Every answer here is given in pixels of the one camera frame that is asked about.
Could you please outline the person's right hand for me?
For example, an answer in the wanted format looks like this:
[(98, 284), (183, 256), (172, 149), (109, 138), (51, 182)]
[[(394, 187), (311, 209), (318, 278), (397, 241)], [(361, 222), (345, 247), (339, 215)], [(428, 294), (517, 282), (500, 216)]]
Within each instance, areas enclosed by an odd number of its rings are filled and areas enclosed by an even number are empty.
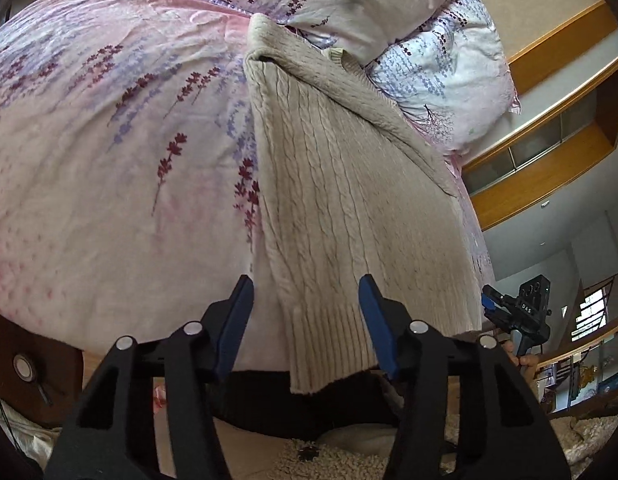
[(521, 376), (524, 378), (527, 385), (531, 385), (534, 381), (536, 370), (538, 367), (538, 356), (536, 354), (525, 354), (525, 356), (517, 356), (514, 350), (514, 344), (510, 340), (506, 340), (502, 344), (503, 350), (507, 353), (510, 361), (518, 368)]

